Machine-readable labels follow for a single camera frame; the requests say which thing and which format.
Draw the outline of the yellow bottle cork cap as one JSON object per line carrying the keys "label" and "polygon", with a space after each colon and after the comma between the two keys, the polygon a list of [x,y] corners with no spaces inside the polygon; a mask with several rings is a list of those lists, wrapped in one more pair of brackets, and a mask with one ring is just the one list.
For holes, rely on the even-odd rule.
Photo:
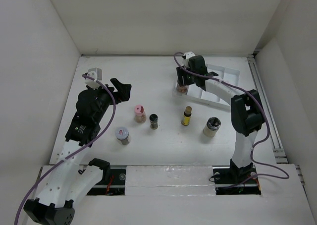
{"label": "yellow bottle cork cap", "polygon": [[185,111],[184,111],[184,115],[183,115],[183,118],[182,118],[182,125],[184,126],[188,126],[189,123],[190,123],[190,119],[191,119],[191,115],[192,115],[192,108],[190,106],[187,106],[185,108]]}

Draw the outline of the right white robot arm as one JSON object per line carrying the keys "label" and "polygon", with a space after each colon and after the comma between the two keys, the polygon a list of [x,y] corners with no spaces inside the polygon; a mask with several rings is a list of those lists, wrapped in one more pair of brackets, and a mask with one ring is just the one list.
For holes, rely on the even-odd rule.
{"label": "right white robot arm", "polygon": [[265,123],[258,91],[246,91],[217,78],[217,73],[208,72],[202,56],[176,52],[173,57],[178,65],[176,72],[180,87],[194,84],[230,105],[231,123],[236,131],[236,141],[229,170],[225,175],[229,176],[229,184],[244,181],[251,174],[253,145],[258,131]]}

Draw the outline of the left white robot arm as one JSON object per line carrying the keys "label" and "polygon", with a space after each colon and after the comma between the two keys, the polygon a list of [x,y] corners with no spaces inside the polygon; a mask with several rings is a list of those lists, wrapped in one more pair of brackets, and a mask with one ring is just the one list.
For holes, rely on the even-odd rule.
{"label": "left white robot arm", "polygon": [[75,206],[97,183],[106,183],[111,176],[110,163],[97,158],[84,171],[78,171],[92,144],[105,133],[100,122],[108,107],[128,101],[132,86],[116,78],[110,80],[111,87],[90,76],[85,79],[87,88],[78,95],[58,162],[39,178],[39,182],[48,179],[43,190],[34,199],[25,199],[24,212],[40,225],[71,224]]}

